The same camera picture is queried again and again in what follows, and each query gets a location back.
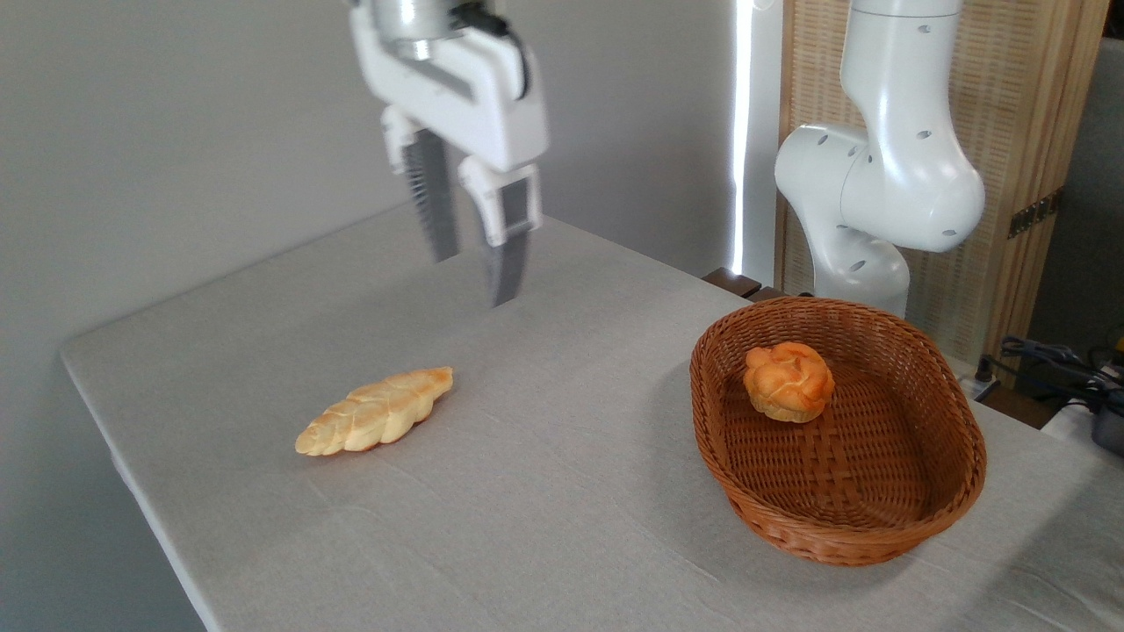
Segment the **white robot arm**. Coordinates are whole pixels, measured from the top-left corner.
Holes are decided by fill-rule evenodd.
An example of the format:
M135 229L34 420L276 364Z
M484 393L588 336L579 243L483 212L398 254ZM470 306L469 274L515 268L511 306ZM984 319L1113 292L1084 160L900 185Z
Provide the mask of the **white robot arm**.
M396 173L410 180L437 260L459 251L445 142L481 216L493 305L514 298L527 233L542 225L546 111L533 53L480 2L354 0L352 37Z
M815 294L905 314L894 245L949 251L984 211L957 141L949 70L962 0L852 0L841 80L867 130L805 125L777 156L777 186L812 250Z

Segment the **wicker basket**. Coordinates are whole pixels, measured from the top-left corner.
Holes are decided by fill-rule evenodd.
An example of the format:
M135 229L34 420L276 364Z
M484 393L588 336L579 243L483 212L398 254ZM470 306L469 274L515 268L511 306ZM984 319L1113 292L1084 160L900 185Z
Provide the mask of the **wicker basket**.
M810 345L835 377L823 416L772 421L742 385L745 353ZM695 433L743 521L809 560L892 559L964 515L984 486L984 437L923 333L840 300L778 298L711 325L691 355Z

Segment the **black cable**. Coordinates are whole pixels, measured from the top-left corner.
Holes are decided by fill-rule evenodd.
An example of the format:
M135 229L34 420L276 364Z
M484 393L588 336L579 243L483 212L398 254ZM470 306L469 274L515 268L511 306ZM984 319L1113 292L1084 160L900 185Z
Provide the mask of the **black cable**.
M1116 323L1105 332L1105 344L1116 349L1116 343L1124 340L1124 323Z
M1081 382L1076 382L1076 383L1068 383L1068 385L1061 385L1061 386L1064 387L1064 388L1071 388L1071 389L1075 389L1075 390L1081 390L1081 387L1085 386L1085 385L1081 383ZM1046 401L1050 401L1051 399L1066 399L1066 398L1069 398L1069 396L1066 395L1066 394L1063 394L1063 392L1050 391L1050 392L1044 392L1044 394L1041 394L1041 395L1035 395L1031 399L1033 399L1035 401L1046 403Z
M1124 386L1124 381L1121 381L1120 377L1086 364L1073 350L1061 344L1042 344L1018 336L1004 336L999 345L1005 358L1030 358L1084 380L1099 378L1117 386Z
M1067 408L1069 406L1084 406L1086 410L1096 414L1096 412L1093 409L1093 406L1090 406L1089 403L1085 401L1084 399L1073 399L1073 400L1067 401L1067 403L1062 404L1061 406L1059 406L1058 409L1061 410L1062 408Z
M1069 396L1071 399L1080 399L1089 404L1096 404L1097 409L1099 409L1102 406L1107 406L1113 413L1117 415L1124 415L1124 390L1112 390L1108 391L1108 394L1106 395L1102 388L1090 388L1082 390L1067 388L1060 385L1055 385L1053 382L1044 381L1035 376L1032 376L1024 371L1019 371L1018 369L1015 369L1013 367L1008 367L1003 362L999 362L991 355L982 355L981 358L987 359L987 361L990 362L992 367L997 369L1003 369L1004 371L1012 373L1013 376L1016 376L1018 378L1025 379L1034 383L1035 386L1039 386L1048 390L1052 390L1061 395Z
M1100 344L1090 346L1089 351L1086 352L1085 360L1090 367L1104 367L1105 364L1124 367L1124 353L1116 351L1115 347Z
M519 51L519 61L523 62L523 92L515 98L516 101L523 99L527 96L531 90L531 64L527 63L527 49L523 45L523 39L516 35L515 29L510 26L507 28L507 38L515 44L515 48Z

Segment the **basket rim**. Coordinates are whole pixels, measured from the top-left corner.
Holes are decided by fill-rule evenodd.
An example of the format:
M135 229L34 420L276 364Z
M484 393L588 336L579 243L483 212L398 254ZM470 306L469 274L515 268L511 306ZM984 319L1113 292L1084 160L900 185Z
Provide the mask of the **basket rim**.
M699 337L699 341L691 353L690 381L692 397L705 398L705 394L703 394L698 387L701 373L701 358L711 343L715 332L725 327L732 320L744 318L744 316L752 310L792 309L807 306L810 303L815 303L818 307L828 309L864 310L877 314L880 318L886 318L888 325L899 329L903 334L908 335L908 337L913 338L925 349L930 359L934 361L949 383L958 383L955 376L952 373L948 362L944 360L944 355L939 349L936 349L936 345L928 338L928 336L914 325L892 314L867 305L840 299L821 297L780 297L738 308L723 316L707 327L706 332ZM964 424L964 427L971 437L971 473L961 485L957 495L945 506L921 520L897 526L853 526L831 523L808 516L801 516L773 505L772 503L764 500L751 488L738 482L734 478L733 472L723 466L723 463L718 460L716 450L711 442L711 436L709 432L707 432L707 428L704 427L707 421L707 406L696 407L695 434L696 441L699 445L699 451L703 454L703 460L710 469L711 475L722 485L727 496L731 496L732 499L735 499L734 497L736 497L736 502L742 505L743 509L745 505L750 505L758 516L778 523L789 530L799 531L812 538L827 536L836 541L852 544L868 543L867 540L877 540L878 543L885 544L887 543L885 538L890 534L906 540L914 538L924 539L944 531L962 517L969 508L971 508L982 491L987 467L987 452L984 444L984 436L975 416L971 413L971 409L968 406L963 391L959 388L955 389L953 398L957 403L957 416L960 422Z

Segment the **bread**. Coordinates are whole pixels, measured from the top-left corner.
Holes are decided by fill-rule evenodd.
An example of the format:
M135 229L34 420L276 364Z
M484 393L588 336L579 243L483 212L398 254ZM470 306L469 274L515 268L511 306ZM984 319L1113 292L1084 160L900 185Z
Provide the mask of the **bread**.
M835 391L827 363L804 343L782 342L772 349L751 349L745 354L745 365L743 382L750 401L771 419L810 422L824 412Z
M297 452L326 457L393 443L428 417L433 403L451 388L451 367L391 376L356 388L308 424L297 437Z

